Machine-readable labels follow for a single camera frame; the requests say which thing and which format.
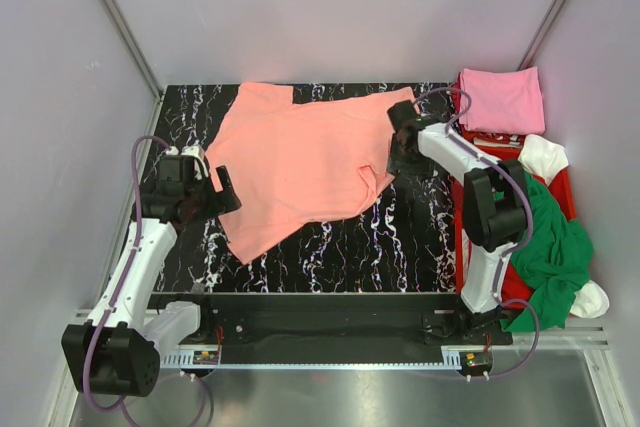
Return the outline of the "salmon pink t shirt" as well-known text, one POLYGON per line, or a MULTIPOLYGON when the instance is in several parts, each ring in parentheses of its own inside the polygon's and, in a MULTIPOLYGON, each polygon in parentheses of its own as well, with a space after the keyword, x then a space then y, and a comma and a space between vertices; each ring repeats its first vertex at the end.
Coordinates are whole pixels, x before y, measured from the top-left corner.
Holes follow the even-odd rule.
POLYGON ((206 149, 225 166, 238 210, 220 222, 247 264, 310 222, 356 217, 394 177, 387 111, 411 88, 297 104, 290 86, 244 83, 206 149))

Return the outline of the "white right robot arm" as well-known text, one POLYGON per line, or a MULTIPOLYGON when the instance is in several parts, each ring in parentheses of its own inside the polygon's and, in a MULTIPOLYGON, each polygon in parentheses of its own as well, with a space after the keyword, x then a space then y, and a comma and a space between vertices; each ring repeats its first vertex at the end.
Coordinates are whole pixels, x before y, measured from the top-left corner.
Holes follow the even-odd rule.
POLYGON ((515 159, 483 152, 445 123, 417 112, 412 101, 388 109, 393 128, 387 170, 421 176, 440 167, 463 187, 463 230, 472 243, 460 296, 466 311, 454 318, 454 331, 476 343, 490 330, 485 313, 496 309, 506 268, 521 240, 533 233, 525 172, 515 159))

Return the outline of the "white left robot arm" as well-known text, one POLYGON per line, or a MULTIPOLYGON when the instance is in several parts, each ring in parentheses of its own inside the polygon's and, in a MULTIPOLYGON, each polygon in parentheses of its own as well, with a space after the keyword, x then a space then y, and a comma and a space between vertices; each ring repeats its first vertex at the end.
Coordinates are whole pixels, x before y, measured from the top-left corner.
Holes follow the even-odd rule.
POLYGON ((105 290, 87 318, 62 334, 80 393, 89 399, 146 397, 162 360, 184 339, 203 343, 214 335, 216 319, 193 301, 171 301, 153 319, 147 308, 184 229, 240 206, 227 168, 210 167, 201 146, 171 146, 161 153, 152 182, 134 186, 127 237, 105 290))

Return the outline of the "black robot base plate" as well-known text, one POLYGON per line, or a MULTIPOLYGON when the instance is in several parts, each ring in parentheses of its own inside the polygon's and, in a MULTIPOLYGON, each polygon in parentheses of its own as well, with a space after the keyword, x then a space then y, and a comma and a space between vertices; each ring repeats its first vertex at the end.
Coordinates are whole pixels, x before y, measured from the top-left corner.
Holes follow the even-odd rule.
POLYGON ((497 313, 473 318, 454 293, 173 293, 153 295, 150 306, 176 299, 202 308, 188 346, 389 352, 512 344, 497 313))

